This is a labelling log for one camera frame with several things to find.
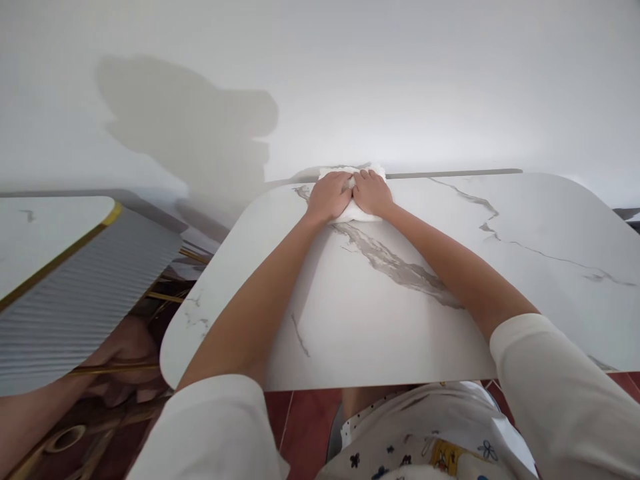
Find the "person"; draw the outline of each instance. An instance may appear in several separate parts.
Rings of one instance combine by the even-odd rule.
[[[342,451],[319,479],[640,478],[640,406],[473,252],[394,204],[372,171],[319,180],[307,212],[224,308],[130,479],[284,479],[262,387],[314,237],[351,197],[422,254],[489,344],[518,430],[474,382],[345,389]]]

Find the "gray marble vein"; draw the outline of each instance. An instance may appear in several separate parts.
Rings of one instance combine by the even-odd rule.
[[[306,185],[296,187],[293,190],[304,200],[309,200],[311,192]],[[444,283],[421,265],[405,262],[381,242],[366,235],[350,223],[334,223],[330,225],[330,228],[334,232],[346,236],[349,240],[349,246],[360,251],[375,270],[384,273],[396,284],[425,293],[445,307],[463,308]]]
[[[307,358],[311,358],[309,354],[309,350],[307,350],[307,348],[305,347],[305,342],[304,340],[302,340],[302,337],[300,336],[300,332],[298,332],[298,324],[295,321],[295,317],[293,316],[293,314],[291,314],[291,321],[293,322],[293,328],[295,329],[295,336],[298,337],[298,343],[300,344],[300,348],[302,348],[302,351],[305,353]]]
[[[600,368],[600,370],[602,370],[602,371],[606,371],[606,372],[610,372],[610,371],[618,371],[618,370],[616,370],[615,368],[610,367],[610,366],[609,366],[609,365],[607,365],[606,363],[602,363],[600,360],[598,360],[598,359],[597,359],[597,358],[595,358],[595,357],[592,357],[591,355],[587,355],[587,356],[588,356],[588,357],[591,359],[591,361],[592,361],[592,362],[594,362],[594,363],[598,366],[598,368]]]
[[[548,259],[551,260],[556,260],[556,261],[561,261],[561,262],[566,262],[566,263],[570,263],[572,265],[575,265],[576,267],[580,267],[586,270],[594,270],[597,273],[590,273],[590,274],[585,274],[582,275],[582,277],[586,278],[587,280],[590,280],[592,282],[602,282],[603,280],[610,280],[618,285],[624,285],[626,287],[636,287],[637,285],[635,283],[632,282],[626,282],[626,281],[622,281],[622,280],[618,280],[616,279],[614,276],[612,276],[610,273],[607,273],[606,271],[602,270],[599,267],[590,267],[588,265],[583,265],[581,263],[575,262],[573,260],[569,260],[569,259],[564,259],[564,258],[559,258],[559,257],[554,257],[552,255],[547,255],[544,252],[541,252],[540,250],[536,250],[533,249],[531,247],[528,247],[526,245],[523,245],[522,243],[515,241],[515,240],[504,240],[502,238],[500,238],[500,236],[498,235],[498,232],[496,232],[496,230],[492,229],[489,226],[489,222],[490,220],[496,218],[498,215],[500,215],[500,213],[498,212],[498,210],[496,210],[492,204],[490,204],[490,202],[486,199],[480,198],[480,197],[474,197],[473,195],[469,195],[468,193],[465,193],[463,191],[460,191],[458,188],[454,187],[453,185],[450,185],[448,183],[444,183],[442,181],[433,179],[433,178],[429,178],[429,180],[439,183],[440,185],[444,185],[446,187],[449,187],[450,189],[454,190],[456,192],[456,194],[458,194],[460,197],[464,198],[465,200],[471,202],[471,203],[476,203],[478,205],[482,205],[484,208],[486,208],[489,212],[491,212],[491,216],[482,224],[480,225],[478,228],[480,228],[480,230],[488,232],[491,234],[491,236],[493,238],[495,238],[496,240],[498,240],[499,242],[503,242],[503,243],[510,243],[512,245],[517,245],[520,248],[524,248],[525,250],[529,250],[531,252],[537,253],[538,255],[542,255],[543,257],[546,257]]]
[[[33,213],[33,210],[18,210],[18,211],[21,211],[22,213],[27,214],[27,223],[31,223],[32,221],[35,220],[35,215]]]
[[[500,215],[498,210],[493,208],[493,205],[490,204],[490,202],[488,200],[486,200],[484,198],[480,198],[480,197],[474,197],[473,195],[470,195],[468,193],[465,193],[465,192],[459,190],[457,187],[454,187],[453,185],[450,185],[448,183],[444,183],[444,182],[442,182],[440,180],[436,180],[435,178],[431,178],[431,177],[428,177],[428,178],[432,182],[439,183],[440,185],[444,185],[445,187],[449,187],[450,189],[454,190],[458,194],[458,196],[464,198],[466,201],[471,202],[471,203],[476,203],[478,205],[482,205],[484,208],[489,210],[491,212],[491,216],[487,219],[487,221],[492,220],[492,219],[496,218],[498,215]]]

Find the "marble tabletop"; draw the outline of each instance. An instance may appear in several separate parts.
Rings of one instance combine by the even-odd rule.
[[[100,225],[109,197],[0,199],[0,300]]]
[[[161,347],[175,387],[218,314],[304,214],[313,184],[242,214]],[[394,200],[470,248],[604,369],[639,370],[640,237],[594,194],[553,175],[392,179]],[[386,222],[328,225],[305,260],[267,390],[494,378],[468,312]]]

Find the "red tile floor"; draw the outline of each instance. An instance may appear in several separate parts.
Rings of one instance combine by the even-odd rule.
[[[640,372],[609,376],[640,403]],[[497,380],[482,382],[509,418],[513,417]],[[289,480],[312,480],[325,464],[329,432],[340,405],[340,390],[305,390],[265,394],[275,444],[291,466]]]

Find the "white cloth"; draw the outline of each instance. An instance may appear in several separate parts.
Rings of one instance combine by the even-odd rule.
[[[490,349],[545,480],[640,478],[640,405],[551,322],[540,315],[508,320]],[[412,390],[360,427],[318,478],[441,478],[433,464],[461,479],[535,478],[523,438],[467,383]],[[258,384],[224,375],[167,402],[129,478],[276,480],[287,473]]]
[[[380,165],[373,164],[366,167],[365,170],[373,170],[378,175],[380,175],[385,182],[387,181],[387,178],[385,176],[385,170]],[[322,177],[324,177],[326,174],[332,171],[346,171],[349,173],[356,173],[356,172],[359,172],[360,170],[353,167],[321,168],[320,176],[318,177],[318,180],[320,180]],[[354,185],[355,185],[355,180],[352,177],[349,179],[347,186],[349,188],[353,188]],[[330,223],[344,223],[352,220],[381,221],[382,218],[376,217],[375,215],[371,215],[370,213],[363,212],[362,209],[358,207],[358,204],[355,202],[355,200],[351,199],[351,201],[347,205],[347,208],[345,208],[344,212],[342,212],[342,214],[340,214],[338,218],[336,218],[335,220],[332,220]]]

